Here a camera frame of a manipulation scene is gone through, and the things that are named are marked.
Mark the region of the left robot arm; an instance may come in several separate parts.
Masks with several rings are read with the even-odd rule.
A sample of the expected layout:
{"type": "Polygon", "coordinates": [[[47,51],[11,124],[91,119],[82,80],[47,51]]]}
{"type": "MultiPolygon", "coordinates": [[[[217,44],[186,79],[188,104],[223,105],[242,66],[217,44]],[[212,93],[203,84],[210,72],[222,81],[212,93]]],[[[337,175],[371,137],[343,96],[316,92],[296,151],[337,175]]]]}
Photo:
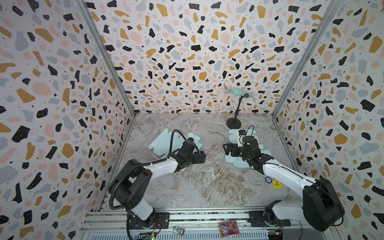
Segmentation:
{"type": "Polygon", "coordinates": [[[108,187],[110,210],[123,209],[143,222],[153,222],[156,210],[144,200],[149,183],[190,165],[203,164],[205,160],[205,152],[190,138],[164,159],[147,163],[140,163],[135,159],[128,161],[108,187]]]}

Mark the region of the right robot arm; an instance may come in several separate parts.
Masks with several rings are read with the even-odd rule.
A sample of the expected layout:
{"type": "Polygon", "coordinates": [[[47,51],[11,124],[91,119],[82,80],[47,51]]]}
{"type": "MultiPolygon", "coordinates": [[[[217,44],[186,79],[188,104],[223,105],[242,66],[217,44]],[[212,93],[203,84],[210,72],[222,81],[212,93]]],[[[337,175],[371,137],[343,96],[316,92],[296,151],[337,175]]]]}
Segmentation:
{"type": "Polygon", "coordinates": [[[280,182],[300,197],[295,203],[275,200],[265,206],[263,217],[267,225],[273,227],[281,221],[294,220],[324,232],[343,224],[345,210],[329,180],[303,175],[262,153],[253,136],[244,136],[239,141],[223,145],[226,156],[241,158],[250,169],[280,182]]]}

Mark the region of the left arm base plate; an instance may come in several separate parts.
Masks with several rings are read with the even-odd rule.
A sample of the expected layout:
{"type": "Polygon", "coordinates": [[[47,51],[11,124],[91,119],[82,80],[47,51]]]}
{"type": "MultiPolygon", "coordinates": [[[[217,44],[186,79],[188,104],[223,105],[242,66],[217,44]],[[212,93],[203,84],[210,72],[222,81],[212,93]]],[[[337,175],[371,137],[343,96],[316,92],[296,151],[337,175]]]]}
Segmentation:
{"type": "Polygon", "coordinates": [[[130,215],[127,219],[127,229],[129,230],[157,230],[167,229],[170,222],[170,213],[154,211],[146,220],[142,220],[137,215],[130,215]]]}

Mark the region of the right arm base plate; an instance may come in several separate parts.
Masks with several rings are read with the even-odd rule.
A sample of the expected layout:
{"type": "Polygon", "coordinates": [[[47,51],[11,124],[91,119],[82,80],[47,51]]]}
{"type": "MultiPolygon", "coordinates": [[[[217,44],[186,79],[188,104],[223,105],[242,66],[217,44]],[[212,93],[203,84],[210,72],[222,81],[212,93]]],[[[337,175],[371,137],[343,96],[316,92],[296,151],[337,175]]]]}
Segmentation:
{"type": "Polygon", "coordinates": [[[250,211],[248,222],[252,227],[290,227],[289,220],[278,220],[271,211],[250,211]]]}

